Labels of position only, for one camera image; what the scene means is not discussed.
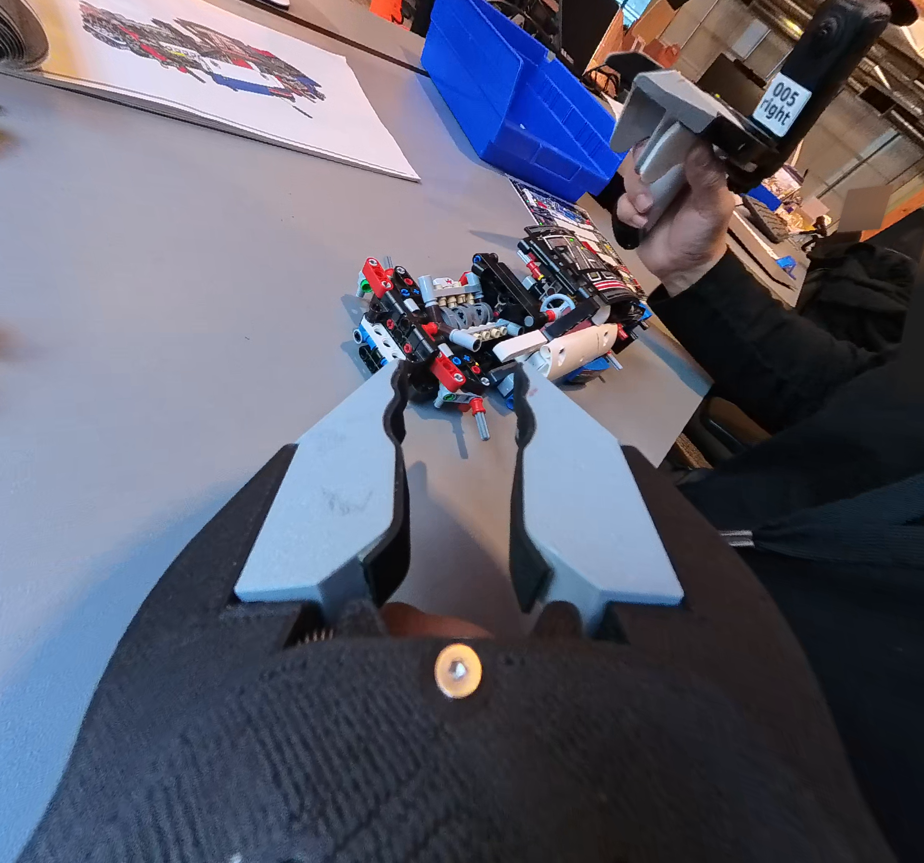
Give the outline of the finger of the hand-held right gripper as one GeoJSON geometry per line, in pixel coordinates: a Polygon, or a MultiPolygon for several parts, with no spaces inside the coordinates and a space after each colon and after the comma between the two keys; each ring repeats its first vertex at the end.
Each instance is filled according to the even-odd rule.
{"type": "Polygon", "coordinates": [[[725,106],[679,72],[643,72],[636,76],[616,120],[610,146],[615,153],[628,152],[642,141],[656,140],[676,123],[701,133],[718,116],[725,116],[725,106]]]}
{"type": "Polygon", "coordinates": [[[635,156],[635,170],[644,185],[653,185],[685,163],[698,135],[677,119],[663,119],[635,156]]]}

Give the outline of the shiny sticker sheet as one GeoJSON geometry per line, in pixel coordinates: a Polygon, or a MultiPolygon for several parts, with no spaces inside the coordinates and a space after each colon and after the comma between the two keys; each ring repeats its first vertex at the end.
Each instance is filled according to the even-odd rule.
{"type": "Polygon", "coordinates": [[[566,229],[581,242],[593,245],[601,252],[614,251],[610,236],[596,225],[583,208],[557,199],[545,190],[533,187],[514,176],[506,178],[537,225],[566,229]]]}

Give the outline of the person's right forearm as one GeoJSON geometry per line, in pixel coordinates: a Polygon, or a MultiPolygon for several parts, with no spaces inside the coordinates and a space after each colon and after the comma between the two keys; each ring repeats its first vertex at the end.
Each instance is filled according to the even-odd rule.
{"type": "Polygon", "coordinates": [[[922,446],[922,398],[896,349],[837,339],[779,302],[727,253],[696,282],[650,303],[722,397],[775,440],[922,446]]]}

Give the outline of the black monitor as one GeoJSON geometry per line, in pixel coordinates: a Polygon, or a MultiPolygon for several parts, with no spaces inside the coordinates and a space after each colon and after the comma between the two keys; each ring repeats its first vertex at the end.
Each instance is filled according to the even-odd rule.
{"type": "Polygon", "coordinates": [[[616,0],[562,0],[561,47],[580,77],[618,11],[616,0]]]}

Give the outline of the blue plastic bin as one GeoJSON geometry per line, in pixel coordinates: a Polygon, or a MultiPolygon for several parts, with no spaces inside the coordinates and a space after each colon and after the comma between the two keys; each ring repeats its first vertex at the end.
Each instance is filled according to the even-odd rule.
{"type": "Polygon", "coordinates": [[[570,202],[616,174],[615,118],[489,2],[434,0],[421,61],[487,164],[570,202]]]}

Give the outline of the toy brick car model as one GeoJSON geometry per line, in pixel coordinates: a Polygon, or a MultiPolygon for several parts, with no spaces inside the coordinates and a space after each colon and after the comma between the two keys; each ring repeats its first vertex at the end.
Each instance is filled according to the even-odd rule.
{"type": "Polygon", "coordinates": [[[643,326],[646,296],[607,241],[555,223],[528,226],[516,246],[523,275],[496,253],[473,255],[456,277],[422,275],[367,257],[353,332],[371,373],[410,366],[409,394],[474,418],[490,439],[486,397],[513,407],[517,365],[552,382],[609,365],[643,326]]]}

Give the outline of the person's black jacket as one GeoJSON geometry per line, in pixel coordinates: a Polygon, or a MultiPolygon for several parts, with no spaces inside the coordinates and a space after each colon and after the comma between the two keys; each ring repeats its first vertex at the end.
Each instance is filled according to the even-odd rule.
{"type": "MultiPolygon", "coordinates": [[[[922,398],[922,346],[899,374],[922,398]]],[[[922,446],[770,438],[683,486],[796,632],[864,798],[899,861],[922,861],[922,446]]]]}

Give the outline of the car drawing instruction booklet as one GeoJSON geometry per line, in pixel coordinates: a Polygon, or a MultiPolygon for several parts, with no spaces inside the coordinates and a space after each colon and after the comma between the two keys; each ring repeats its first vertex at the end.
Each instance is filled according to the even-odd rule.
{"type": "Polygon", "coordinates": [[[203,0],[31,0],[54,85],[387,176],[421,177],[346,59],[203,0]]]}

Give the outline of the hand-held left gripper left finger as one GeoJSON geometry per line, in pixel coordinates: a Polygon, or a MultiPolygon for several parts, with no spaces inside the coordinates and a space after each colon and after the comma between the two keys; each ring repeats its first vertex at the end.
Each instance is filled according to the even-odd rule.
{"type": "Polygon", "coordinates": [[[244,603],[386,603],[410,567],[406,363],[381,368],[305,432],[238,577],[244,603]]]}

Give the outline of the long white table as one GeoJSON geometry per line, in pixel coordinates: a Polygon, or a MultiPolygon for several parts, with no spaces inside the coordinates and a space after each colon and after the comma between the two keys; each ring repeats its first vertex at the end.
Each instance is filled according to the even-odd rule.
{"type": "Polygon", "coordinates": [[[783,229],[781,220],[771,221],[771,212],[762,202],[747,195],[736,196],[726,242],[759,283],[779,301],[795,308],[809,270],[809,258],[790,237],[780,242],[770,237],[772,233],[784,233],[783,229]]]}

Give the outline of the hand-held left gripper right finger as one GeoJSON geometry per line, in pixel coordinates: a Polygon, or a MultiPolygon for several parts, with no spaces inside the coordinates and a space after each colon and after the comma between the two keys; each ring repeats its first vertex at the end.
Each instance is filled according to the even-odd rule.
{"type": "Polygon", "coordinates": [[[613,604],[676,608],[676,570],[617,438],[563,391],[514,368],[509,572],[520,611],[570,604],[589,636],[613,604]]]}

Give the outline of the person's right hand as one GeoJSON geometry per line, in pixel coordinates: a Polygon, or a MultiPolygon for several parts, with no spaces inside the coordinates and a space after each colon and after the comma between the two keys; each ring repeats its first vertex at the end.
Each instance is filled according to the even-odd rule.
{"type": "Polygon", "coordinates": [[[686,187],[659,222],[650,225],[653,195],[635,166],[647,142],[638,142],[620,167],[625,190],[616,203],[613,224],[641,230],[639,258],[668,296],[674,297],[703,278],[724,256],[735,200],[722,163],[709,145],[699,142],[687,153],[686,187]]]}

